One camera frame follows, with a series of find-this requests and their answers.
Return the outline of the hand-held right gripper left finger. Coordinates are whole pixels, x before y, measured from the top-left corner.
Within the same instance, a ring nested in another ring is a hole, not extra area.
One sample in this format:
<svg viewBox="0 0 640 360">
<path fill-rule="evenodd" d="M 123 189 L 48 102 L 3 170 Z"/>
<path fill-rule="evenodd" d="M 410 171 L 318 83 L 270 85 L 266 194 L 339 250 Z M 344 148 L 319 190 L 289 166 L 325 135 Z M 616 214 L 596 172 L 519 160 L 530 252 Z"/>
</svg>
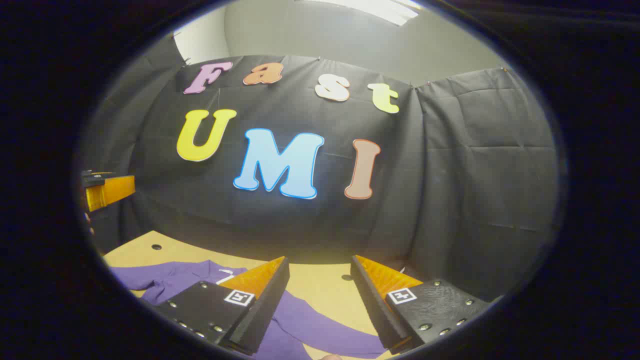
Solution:
<svg viewBox="0 0 640 360">
<path fill-rule="evenodd" d="M 155 309 L 194 337 L 251 356 L 259 350 L 289 279 L 290 261 L 281 256 L 219 284 L 199 280 Z"/>
</svg>

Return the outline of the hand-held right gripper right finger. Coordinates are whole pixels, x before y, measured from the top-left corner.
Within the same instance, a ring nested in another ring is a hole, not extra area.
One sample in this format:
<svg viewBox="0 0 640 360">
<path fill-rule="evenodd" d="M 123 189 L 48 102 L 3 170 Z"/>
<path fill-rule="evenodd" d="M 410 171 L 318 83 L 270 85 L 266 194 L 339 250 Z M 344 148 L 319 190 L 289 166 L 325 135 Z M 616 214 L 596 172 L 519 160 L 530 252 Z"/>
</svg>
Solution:
<svg viewBox="0 0 640 360">
<path fill-rule="evenodd" d="M 489 301 L 441 279 L 421 281 L 360 255 L 350 276 L 382 346 L 403 354 L 462 330 L 490 309 Z"/>
</svg>

